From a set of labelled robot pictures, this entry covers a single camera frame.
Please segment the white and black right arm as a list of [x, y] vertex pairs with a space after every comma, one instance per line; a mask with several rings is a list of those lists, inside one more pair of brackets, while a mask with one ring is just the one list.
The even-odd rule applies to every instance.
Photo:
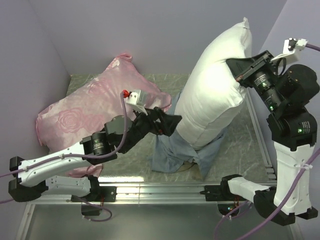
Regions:
[[276, 150], [275, 187], [246, 180], [239, 174], [222, 178], [220, 194], [226, 200], [242, 197], [259, 215], [278, 225], [296, 218], [318, 216], [309, 197], [309, 159], [313, 157], [318, 124], [306, 104], [319, 92], [314, 70], [302, 64], [286, 67], [285, 57], [274, 59], [264, 51], [251, 58], [229, 58], [226, 64], [235, 80], [254, 89], [269, 110], [267, 123]]

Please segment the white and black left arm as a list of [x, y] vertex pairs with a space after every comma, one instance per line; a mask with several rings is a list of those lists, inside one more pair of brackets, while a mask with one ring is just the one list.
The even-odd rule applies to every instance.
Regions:
[[101, 187], [97, 177], [89, 173], [80, 178], [62, 174], [115, 160], [118, 153], [127, 153], [149, 133], [169, 137], [182, 120], [182, 116], [167, 114], [158, 107], [135, 115], [134, 120], [118, 115], [105, 123], [101, 131], [45, 157], [11, 158], [9, 169], [14, 178], [8, 183], [9, 195], [19, 203], [44, 195], [71, 195], [88, 202], [98, 200]]

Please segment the white pillow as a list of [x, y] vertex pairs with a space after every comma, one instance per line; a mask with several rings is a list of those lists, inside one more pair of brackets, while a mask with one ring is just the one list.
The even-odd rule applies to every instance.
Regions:
[[177, 132], [195, 150], [216, 138], [243, 108], [247, 90], [235, 80], [227, 60], [251, 55], [252, 33], [246, 17], [202, 52], [174, 112], [182, 117]]

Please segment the blue-grey pillowcase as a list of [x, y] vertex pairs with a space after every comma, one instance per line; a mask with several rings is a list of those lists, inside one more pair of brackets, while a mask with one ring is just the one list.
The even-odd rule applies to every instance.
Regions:
[[196, 164], [201, 177], [205, 178], [227, 134], [227, 129], [223, 128], [211, 142], [199, 150], [195, 150], [176, 130], [171, 136], [157, 135], [153, 154], [149, 157], [151, 169], [172, 174], [187, 165]]

